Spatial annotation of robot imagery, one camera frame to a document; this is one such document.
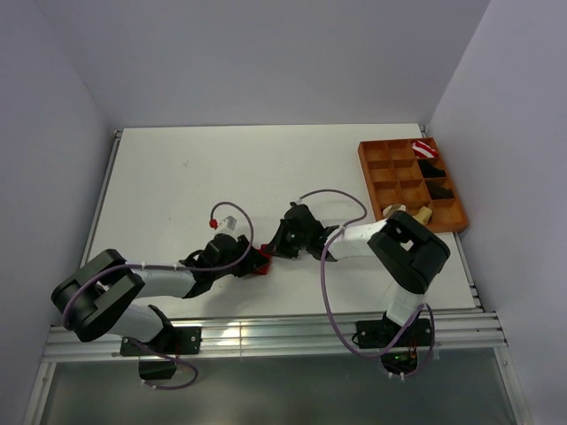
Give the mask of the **brown striped sock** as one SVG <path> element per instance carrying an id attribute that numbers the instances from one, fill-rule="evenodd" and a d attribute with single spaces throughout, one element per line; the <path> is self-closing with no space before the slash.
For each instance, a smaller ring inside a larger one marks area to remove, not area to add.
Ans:
<path id="1" fill-rule="evenodd" d="M 407 207 L 404 204 L 392 204 L 392 205 L 388 205 L 383 211 L 383 217 L 385 219 L 388 219 L 389 217 L 391 217 L 394 213 L 396 213 L 397 211 L 403 211 L 405 212 L 407 210 Z"/>

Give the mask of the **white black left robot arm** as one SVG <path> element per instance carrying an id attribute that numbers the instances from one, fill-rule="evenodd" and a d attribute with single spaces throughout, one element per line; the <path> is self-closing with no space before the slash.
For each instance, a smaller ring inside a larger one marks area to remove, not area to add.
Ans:
<path id="1" fill-rule="evenodd" d="M 113 334 L 162 353 L 179 343 L 171 320 L 157 306 L 136 305 L 135 300 L 196 298 L 228 275 L 266 274 L 270 262 L 244 235 L 218 234 L 172 266 L 135 266 L 117 250 L 107 249 L 60 283 L 50 299 L 62 314 L 63 326 L 84 343 Z"/>

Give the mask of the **yellow sock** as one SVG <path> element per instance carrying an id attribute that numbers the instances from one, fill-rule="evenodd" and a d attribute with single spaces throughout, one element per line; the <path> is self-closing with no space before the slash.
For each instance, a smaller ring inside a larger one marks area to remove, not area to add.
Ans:
<path id="1" fill-rule="evenodd" d="M 432 215 L 433 215 L 432 209 L 427 206 L 423 206 L 419 209 L 418 213 L 414 216 L 414 218 L 422 225 L 427 225 L 431 220 Z"/>

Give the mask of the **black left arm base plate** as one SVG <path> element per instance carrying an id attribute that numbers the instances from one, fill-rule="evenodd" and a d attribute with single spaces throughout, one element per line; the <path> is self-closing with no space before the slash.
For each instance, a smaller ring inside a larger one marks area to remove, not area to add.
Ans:
<path id="1" fill-rule="evenodd" d="M 151 355 L 125 337 L 120 345 L 120 356 L 135 357 Z M 199 352 L 201 327 L 172 327 L 162 329 L 151 341 L 143 343 L 152 352 L 166 355 L 195 355 Z"/>

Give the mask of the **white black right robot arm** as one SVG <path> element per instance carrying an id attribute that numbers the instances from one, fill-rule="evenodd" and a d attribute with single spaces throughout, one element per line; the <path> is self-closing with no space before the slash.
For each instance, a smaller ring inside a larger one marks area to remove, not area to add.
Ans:
<path id="1" fill-rule="evenodd" d="M 299 204 L 285 213 L 265 251 L 287 259 L 306 251 L 329 262 L 376 257 L 398 284 L 383 326 L 385 339 L 395 345 L 414 334 L 409 318 L 450 257 L 448 245 L 407 212 L 394 212 L 371 224 L 325 227 L 306 205 Z"/>

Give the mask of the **red sock with white pattern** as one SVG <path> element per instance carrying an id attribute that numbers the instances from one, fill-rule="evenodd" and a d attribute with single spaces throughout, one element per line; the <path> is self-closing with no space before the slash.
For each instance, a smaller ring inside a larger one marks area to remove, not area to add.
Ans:
<path id="1" fill-rule="evenodd" d="M 258 248 L 258 253 L 262 256 L 263 260 L 261 261 L 260 267 L 255 271 L 255 274 L 267 275 L 272 265 L 273 250 L 268 244 L 264 243 Z"/>

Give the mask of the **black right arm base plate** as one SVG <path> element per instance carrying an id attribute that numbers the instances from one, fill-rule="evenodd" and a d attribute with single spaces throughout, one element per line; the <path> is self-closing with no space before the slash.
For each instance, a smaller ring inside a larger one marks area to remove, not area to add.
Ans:
<path id="1" fill-rule="evenodd" d="M 360 349 L 384 349 L 401 330 L 401 326 L 387 319 L 357 321 L 352 342 Z M 433 330 L 429 319 L 415 319 L 397 339 L 394 347 L 425 347 L 431 344 Z"/>

